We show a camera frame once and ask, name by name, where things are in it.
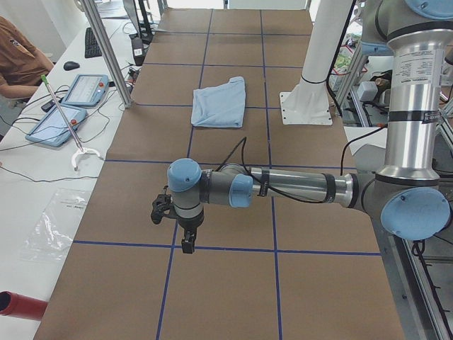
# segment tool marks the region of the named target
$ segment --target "person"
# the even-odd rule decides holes
[[[14,24],[0,16],[0,95],[30,98],[41,75],[47,75],[53,66]]]

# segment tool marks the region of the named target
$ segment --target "robotic arm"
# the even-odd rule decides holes
[[[404,239],[426,239],[439,232],[449,221],[450,207],[437,189],[439,176],[431,162],[452,19],[450,0],[367,1],[362,43],[377,54],[386,45],[394,51],[386,156],[376,174],[333,176],[236,164],[213,171],[202,170],[192,159],[179,159],[168,168],[172,194],[164,191],[153,202],[153,222],[177,219],[185,231],[183,252],[193,253],[204,203],[246,208],[255,193],[311,204],[340,203],[367,213]]]

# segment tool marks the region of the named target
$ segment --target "brown shirt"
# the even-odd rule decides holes
[[[0,16],[0,86],[37,85],[49,71],[35,58],[36,47]]]

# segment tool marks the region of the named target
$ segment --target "towel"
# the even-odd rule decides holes
[[[235,76],[226,84],[193,91],[192,125],[241,128],[245,108],[246,84]]]

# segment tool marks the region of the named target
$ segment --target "black mouse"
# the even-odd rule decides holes
[[[65,62],[63,65],[63,69],[65,71],[71,71],[72,69],[78,69],[80,67],[80,64],[76,62]]]

